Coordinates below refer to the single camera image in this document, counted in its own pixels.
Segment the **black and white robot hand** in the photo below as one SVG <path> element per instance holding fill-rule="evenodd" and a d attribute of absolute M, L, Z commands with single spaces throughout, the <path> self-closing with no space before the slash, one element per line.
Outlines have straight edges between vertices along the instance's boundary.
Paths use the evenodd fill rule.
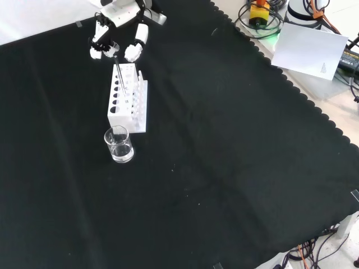
<path fill-rule="evenodd" d="M 126 50 L 126 61 L 136 62 L 149 37 L 149 27 L 145 19 L 164 25 L 167 20 L 155 1 L 90 1 L 99 8 L 95 14 L 95 34 L 90 38 L 90 56 L 101 59 L 104 55 L 113 58 L 119 51 L 119 45 L 112 40 L 111 30 L 137 23 L 134 43 Z"/>

